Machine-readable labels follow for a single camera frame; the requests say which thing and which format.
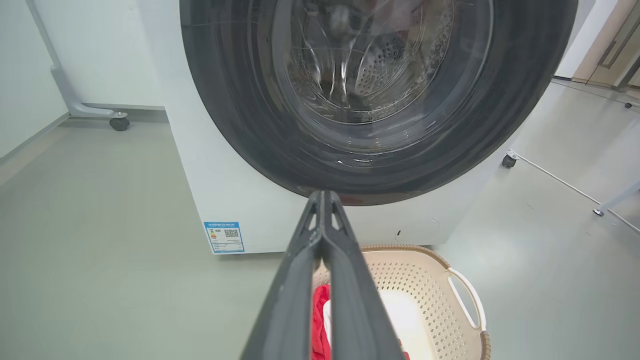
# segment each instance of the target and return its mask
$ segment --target floor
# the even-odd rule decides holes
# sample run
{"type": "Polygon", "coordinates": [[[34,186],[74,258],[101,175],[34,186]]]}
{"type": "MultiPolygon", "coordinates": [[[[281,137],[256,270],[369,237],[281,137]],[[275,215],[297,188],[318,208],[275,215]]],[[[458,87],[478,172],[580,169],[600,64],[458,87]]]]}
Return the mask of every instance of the floor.
{"type": "MultiPolygon", "coordinates": [[[[513,148],[601,199],[639,175],[639,117],[554,83],[513,148]]],[[[640,234],[496,169],[435,247],[483,300],[492,359],[637,359],[640,234]]],[[[211,255],[168,124],[67,121],[0,168],[0,358],[236,359],[279,262],[211,255]]]]}

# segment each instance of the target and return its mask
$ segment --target laundry basket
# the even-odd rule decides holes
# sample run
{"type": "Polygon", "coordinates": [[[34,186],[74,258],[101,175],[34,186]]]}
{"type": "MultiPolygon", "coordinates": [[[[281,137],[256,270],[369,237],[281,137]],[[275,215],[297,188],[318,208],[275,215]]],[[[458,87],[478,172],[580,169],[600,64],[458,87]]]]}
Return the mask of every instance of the laundry basket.
{"type": "MultiPolygon", "coordinates": [[[[411,360],[489,360],[491,345],[482,303],[464,276],[424,247],[371,245],[362,247],[362,252],[396,336],[411,360]],[[462,303],[452,277],[470,293],[478,324],[462,303]]],[[[314,288],[329,282],[329,271],[321,264],[314,273],[314,288]]],[[[330,302],[324,311],[330,339],[329,308],[330,302]]]]}

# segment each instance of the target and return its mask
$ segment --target washing machine door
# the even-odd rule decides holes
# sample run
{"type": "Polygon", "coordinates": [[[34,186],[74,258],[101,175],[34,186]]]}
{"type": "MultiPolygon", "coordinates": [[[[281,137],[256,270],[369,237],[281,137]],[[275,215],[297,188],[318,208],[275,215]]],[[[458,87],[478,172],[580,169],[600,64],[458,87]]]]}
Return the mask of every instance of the washing machine door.
{"type": "Polygon", "coordinates": [[[202,102],[255,169],[347,205],[408,199],[505,142],[577,0],[181,0],[202,102]]]}

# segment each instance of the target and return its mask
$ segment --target door glass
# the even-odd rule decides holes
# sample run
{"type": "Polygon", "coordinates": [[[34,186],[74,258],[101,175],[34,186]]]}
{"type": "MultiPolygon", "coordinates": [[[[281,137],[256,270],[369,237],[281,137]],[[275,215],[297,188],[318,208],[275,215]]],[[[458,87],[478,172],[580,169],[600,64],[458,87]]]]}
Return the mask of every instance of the door glass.
{"type": "Polygon", "coordinates": [[[640,56],[639,28],[640,4],[636,3],[618,34],[600,58],[587,84],[617,90],[626,86],[626,81],[623,82],[625,75],[640,56]]]}
{"type": "MultiPolygon", "coordinates": [[[[433,109],[424,99],[447,54],[453,1],[279,5],[284,11],[276,11],[281,19],[274,21],[273,37],[283,41],[274,43],[276,78],[300,125],[315,138],[336,149],[375,154],[411,146],[438,129],[441,122],[426,116],[433,109]]],[[[467,44],[475,60],[467,56],[458,64],[465,68],[460,89],[481,69],[488,44],[483,40],[467,44]]],[[[455,108],[463,93],[437,105],[455,108]]]]}

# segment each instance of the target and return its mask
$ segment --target red cloth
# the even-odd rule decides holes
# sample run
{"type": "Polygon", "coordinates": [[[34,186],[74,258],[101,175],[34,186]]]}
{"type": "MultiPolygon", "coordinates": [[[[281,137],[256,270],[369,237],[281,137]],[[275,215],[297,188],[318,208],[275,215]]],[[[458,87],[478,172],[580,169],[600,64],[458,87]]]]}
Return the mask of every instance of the red cloth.
{"type": "Polygon", "coordinates": [[[329,285],[316,288],[313,299],[313,317],[311,318],[311,360],[331,360],[331,346],[324,331],[324,303],[329,300],[329,285]]]}

